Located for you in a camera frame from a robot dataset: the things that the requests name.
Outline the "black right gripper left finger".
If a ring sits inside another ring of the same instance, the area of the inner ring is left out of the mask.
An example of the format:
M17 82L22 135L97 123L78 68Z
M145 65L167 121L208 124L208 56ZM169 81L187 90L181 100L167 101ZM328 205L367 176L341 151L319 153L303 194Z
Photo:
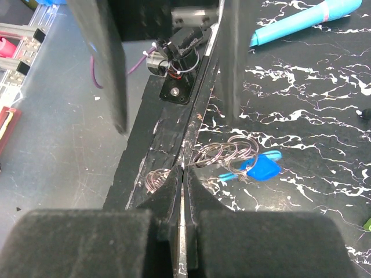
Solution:
M182 169L131 210L33 210L1 251L2 277L175 277Z

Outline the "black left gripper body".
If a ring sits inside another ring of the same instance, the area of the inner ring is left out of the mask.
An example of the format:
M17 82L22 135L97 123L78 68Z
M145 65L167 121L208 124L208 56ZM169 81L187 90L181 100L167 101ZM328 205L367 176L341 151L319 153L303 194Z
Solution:
M219 19L215 0L123 0L110 1L122 41L169 38L183 27L208 28Z

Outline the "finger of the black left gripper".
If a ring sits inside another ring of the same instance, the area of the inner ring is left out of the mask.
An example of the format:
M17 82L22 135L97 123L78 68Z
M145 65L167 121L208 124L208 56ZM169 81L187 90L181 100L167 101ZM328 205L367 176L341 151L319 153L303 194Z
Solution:
M225 118L232 122L241 104L241 71L249 47L249 1L225 1L219 24L218 54Z
M108 1L68 1L95 64L119 134L128 129L126 61Z

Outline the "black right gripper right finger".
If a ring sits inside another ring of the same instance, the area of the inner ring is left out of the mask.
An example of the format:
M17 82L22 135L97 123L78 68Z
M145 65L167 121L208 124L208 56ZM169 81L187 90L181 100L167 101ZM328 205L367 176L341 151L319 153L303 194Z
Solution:
M355 277L336 224L309 212L237 211L184 170L189 277Z

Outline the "blue tagged key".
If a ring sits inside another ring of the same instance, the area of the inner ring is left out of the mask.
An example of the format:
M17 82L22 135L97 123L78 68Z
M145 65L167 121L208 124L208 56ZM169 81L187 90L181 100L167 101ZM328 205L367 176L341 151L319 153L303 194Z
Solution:
M277 161L281 158L282 155L280 153L262 153L259 155L258 160L253 167L252 165L254 163L254 159L251 158L241 164L240 170L249 168L246 173L248 177L251 177L257 181L267 181L280 173L281 167Z

